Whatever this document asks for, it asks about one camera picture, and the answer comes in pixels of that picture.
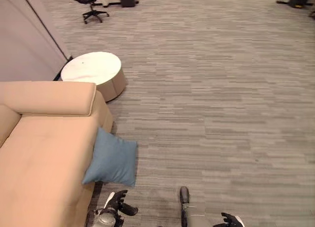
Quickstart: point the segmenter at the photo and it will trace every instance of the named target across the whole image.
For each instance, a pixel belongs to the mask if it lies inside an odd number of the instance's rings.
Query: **white round table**
[[[91,52],[71,60],[63,67],[61,79],[96,83],[105,101],[116,98],[126,87],[120,59],[108,52]]]

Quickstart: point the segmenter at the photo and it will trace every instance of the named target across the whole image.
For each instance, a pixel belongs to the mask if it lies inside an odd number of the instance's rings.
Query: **sofa seat cushion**
[[[72,226],[97,126],[91,117],[22,116],[0,149],[0,226]]]
[[[0,147],[9,137],[20,118],[20,114],[6,105],[0,104]]]

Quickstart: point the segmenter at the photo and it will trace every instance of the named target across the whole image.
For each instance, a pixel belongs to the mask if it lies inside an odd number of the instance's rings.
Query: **sofa armrest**
[[[95,94],[94,83],[0,82],[0,103],[20,114],[89,116]]]

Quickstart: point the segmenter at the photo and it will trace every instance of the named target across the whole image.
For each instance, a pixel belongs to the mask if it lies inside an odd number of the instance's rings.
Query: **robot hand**
[[[114,196],[108,201],[105,209],[115,210],[116,212],[120,210],[126,215],[134,216],[138,212],[137,207],[132,207],[124,203],[124,197],[128,190],[122,190],[114,194]]]
[[[124,202],[124,197],[128,190],[121,190],[113,195],[113,197],[108,201],[105,209],[115,210],[116,212],[119,210],[119,207]]]
[[[232,215],[224,213],[224,212],[222,212],[221,215],[223,217],[226,217],[223,219],[224,222],[226,222],[226,224],[219,224],[219,225],[215,225],[213,227],[245,227],[241,218],[239,218],[238,216],[232,216]]]

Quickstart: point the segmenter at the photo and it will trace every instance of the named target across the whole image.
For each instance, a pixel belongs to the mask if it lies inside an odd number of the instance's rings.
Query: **wall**
[[[0,81],[53,80],[70,58],[40,0],[0,0]]]

